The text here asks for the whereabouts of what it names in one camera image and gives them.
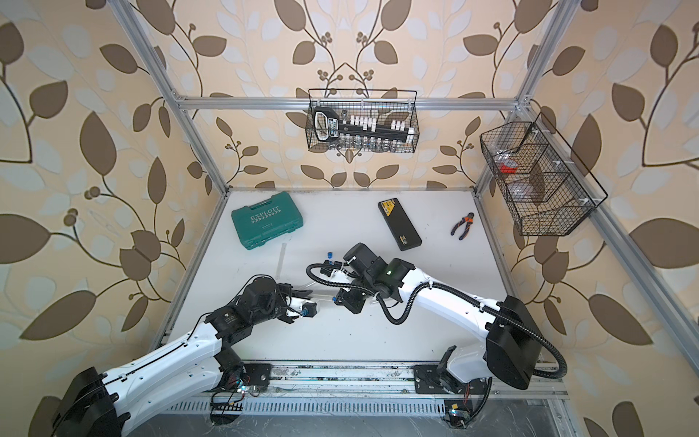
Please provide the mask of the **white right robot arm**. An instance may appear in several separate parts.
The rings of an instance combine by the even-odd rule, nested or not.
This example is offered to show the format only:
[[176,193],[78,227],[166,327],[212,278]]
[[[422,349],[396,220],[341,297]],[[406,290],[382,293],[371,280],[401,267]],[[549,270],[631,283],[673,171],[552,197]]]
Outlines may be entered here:
[[390,316],[386,300],[396,300],[405,308],[394,318],[394,325],[407,322],[412,310],[421,307],[466,330],[473,341],[450,346],[427,378],[428,384],[464,393],[468,383],[492,378],[514,389],[529,388],[542,345],[511,322],[485,311],[492,308],[538,332],[524,304],[512,296],[498,302],[460,290],[446,291],[445,283],[414,264],[401,259],[385,262],[363,243],[352,247],[343,261],[324,262],[320,278],[340,285],[334,301],[354,314],[362,312],[366,300],[377,298]]

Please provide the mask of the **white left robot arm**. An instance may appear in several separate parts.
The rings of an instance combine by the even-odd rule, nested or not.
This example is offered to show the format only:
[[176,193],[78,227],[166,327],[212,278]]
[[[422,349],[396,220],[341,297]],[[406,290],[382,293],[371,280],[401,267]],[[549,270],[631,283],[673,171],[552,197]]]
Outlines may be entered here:
[[226,304],[202,314],[194,327],[133,362],[77,375],[51,418],[53,436],[126,436],[177,402],[204,391],[233,390],[254,376],[233,347],[268,320],[307,316],[310,290],[269,275],[251,277]]

